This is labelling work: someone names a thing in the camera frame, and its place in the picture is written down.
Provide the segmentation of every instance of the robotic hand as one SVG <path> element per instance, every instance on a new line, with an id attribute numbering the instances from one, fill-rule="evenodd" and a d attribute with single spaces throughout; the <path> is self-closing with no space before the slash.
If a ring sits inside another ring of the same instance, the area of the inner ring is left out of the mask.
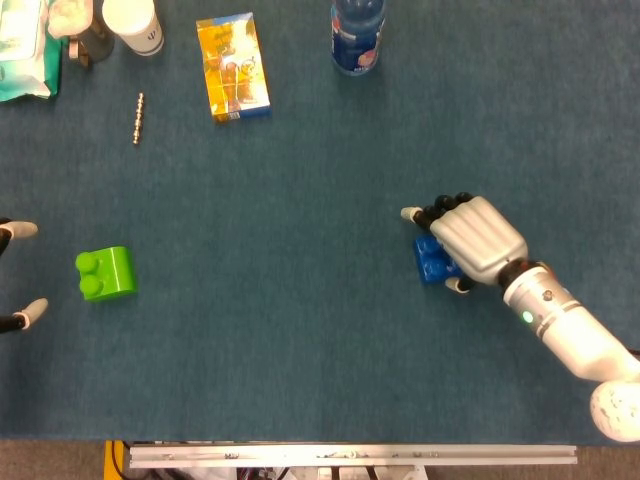
<path id="1" fill-rule="evenodd" d="M 0 255 L 13 238 L 31 237 L 36 233 L 38 233 L 38 227 L 34 223 L 12 222 L 7 218 L 0 218 Z M 13 315 L 0 316 L 0 333 L 26 330 L 42 316 L 47 305 L 49 305 L 47 299 L 40 298 Z"/>
<path id="2" fill-rule="evenodd" d="M 441 195 L 433 206 L 403 208 L 401 215 L 433 234 L 464 272 L 447 281 L 449 288 L 500 286 L 504 302 L 574 375 L 604 382 L 591 397 L 591 415 L 605 435 L 640 440 L 640 361 L 546 265 L 528 259 L 522 235 L 487 200 Z"/>

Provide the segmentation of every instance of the floor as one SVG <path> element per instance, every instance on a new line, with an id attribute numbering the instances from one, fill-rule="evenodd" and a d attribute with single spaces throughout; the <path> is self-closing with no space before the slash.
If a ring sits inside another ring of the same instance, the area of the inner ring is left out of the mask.
<path id="1" fill-rule="evenodd" d="M 102 443 L 0 441 L 2 480 L 101 480 Z M 430 480 L 638 480 L 640 447 L 582 448 L 577 466 L 446 467 Z"/>

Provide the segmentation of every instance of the white cup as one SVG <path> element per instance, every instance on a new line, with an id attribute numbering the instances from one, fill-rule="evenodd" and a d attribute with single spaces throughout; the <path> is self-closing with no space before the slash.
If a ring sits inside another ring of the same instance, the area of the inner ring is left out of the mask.
<path id="1" fill-rule="evenodd" d="M 104 0 L 102 17 L 138 55 L 153 55 L 164 45 L 153 0 Z"/>

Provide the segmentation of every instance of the table surface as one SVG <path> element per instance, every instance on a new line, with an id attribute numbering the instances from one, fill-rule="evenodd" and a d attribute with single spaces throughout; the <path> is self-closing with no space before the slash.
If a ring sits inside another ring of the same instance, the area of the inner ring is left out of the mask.
<path id="1" fill-rule="evenodd" d="M 603 444 L 595 385 L 502 304 L 421 285 L 400 208 L 489 198 L 640 345 L 637 2 L 393 2 L 379 66 L 333 68 L 329 4 L 158 0 L 166 44 L 63 64 L 0 106 L 5 437 Z M 253 11 L 273 114 L 215 125 L 195 21 Z M 137 93 L 144 138 L 131 144 Z M 75 256 L 131 248 L 89 304 Z"/>

